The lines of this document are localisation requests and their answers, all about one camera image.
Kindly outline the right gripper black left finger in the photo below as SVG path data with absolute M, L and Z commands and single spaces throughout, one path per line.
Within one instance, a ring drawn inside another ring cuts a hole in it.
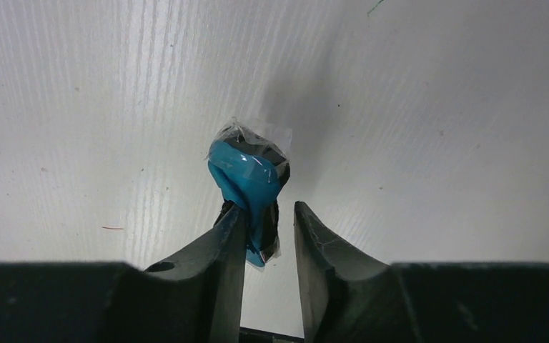
M 159 279 L 150 342 L 237 342 L 245 271 L 247 215 L 225 204 L 205 234 L 146 268 Z

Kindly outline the blue whiteboard eraser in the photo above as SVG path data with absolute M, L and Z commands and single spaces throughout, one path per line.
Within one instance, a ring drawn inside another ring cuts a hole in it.
M 280 254 L 277 197 L 290 178 L 291 142 L 290 128 L 233 117 L 207 152 L 207 167 L 223 200 L 247 215 L 246 260 L 256 268 Z

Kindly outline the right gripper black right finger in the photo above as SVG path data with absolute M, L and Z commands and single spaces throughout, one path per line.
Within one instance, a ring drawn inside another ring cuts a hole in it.
M 306 342 L 392 342 L 391 268 L 328 228 L 305 202 L 294 207 Z

